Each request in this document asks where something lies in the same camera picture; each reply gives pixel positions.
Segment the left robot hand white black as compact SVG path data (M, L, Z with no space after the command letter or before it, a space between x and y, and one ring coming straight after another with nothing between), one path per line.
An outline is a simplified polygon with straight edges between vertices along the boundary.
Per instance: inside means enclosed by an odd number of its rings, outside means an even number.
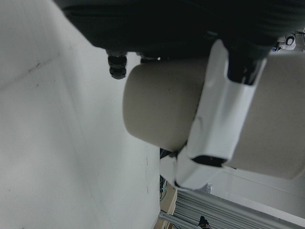
M126 79L126 130L160 149L160 174L200 189L226 167L305 170L302 0L57 0Z

